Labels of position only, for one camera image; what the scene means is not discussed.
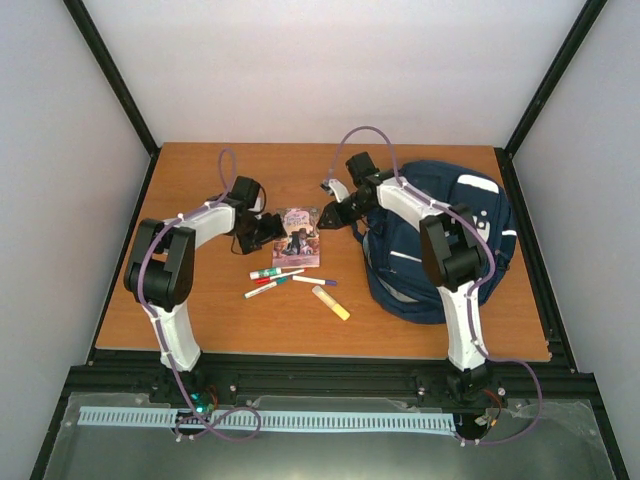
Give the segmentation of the pink illustrated paperback book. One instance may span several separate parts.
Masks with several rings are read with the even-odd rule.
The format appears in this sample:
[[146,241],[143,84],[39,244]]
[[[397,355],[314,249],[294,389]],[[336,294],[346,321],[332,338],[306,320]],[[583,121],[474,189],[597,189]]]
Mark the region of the pink illustrated paperback book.
[[320,266],[320,234],[317,207],[282,208],[276,211],[286,235],[273,243],[272,266],[317,268]]

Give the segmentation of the green white glue stick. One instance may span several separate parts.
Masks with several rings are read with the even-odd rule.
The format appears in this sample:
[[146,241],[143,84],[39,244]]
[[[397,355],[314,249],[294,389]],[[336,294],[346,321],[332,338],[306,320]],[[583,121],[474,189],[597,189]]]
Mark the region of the green white glue stick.
[[271,277],[282,273],[282,269],[279,267],[272,267],[267,269],[255,270],[249,273],[251,280],[257,280],[261,278]]

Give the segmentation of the navy blue student backpack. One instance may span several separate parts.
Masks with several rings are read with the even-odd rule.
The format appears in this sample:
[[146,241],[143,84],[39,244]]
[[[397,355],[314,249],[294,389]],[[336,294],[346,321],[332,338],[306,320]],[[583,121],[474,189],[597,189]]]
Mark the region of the navy blue student backpack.
[[[479,288],[479,303],[485,304],[509,270],[517,243],[516,221],[504,188],[480,172],[436,160],[409,162],[399,174],[439,202],[471,208],[476,229],[492,250],[496,265],[494,275]],[[364,234],[356,227],[352,230],[363,247],[372,298],[405,321],[443,324],[441,297],[421,265],[418,231],[384,209],[371,211],[366,223]]]

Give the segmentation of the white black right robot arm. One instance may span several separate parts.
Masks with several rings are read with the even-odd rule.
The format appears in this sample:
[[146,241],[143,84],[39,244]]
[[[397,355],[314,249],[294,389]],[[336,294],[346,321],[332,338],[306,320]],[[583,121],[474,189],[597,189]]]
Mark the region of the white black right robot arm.
[[458,402],[490,381],[481,334],[481,289],[496,272],[501,188],[464,167],[418,160],[383,171],[366,152],[346,163],[355,186],[328,176],[324,230],[356,229],[372,298],[388,313],[448,333],[446,385]]

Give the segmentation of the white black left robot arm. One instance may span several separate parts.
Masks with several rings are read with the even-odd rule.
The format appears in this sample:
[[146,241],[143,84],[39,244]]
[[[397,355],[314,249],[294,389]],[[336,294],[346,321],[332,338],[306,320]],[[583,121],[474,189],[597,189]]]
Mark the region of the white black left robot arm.
[[196,250],[218,236],[230,236],[248,255],[284,237],[281,217],[265,207],[264,187],[239,176],[230,189],[191,212],[167,220],[146,218],[138,225],[124,286],[149,317],[161,363],[179,371],[172,388],[186,402],[201,400],[208,390],[207,376],[194,368],[201,349],[187,307]]

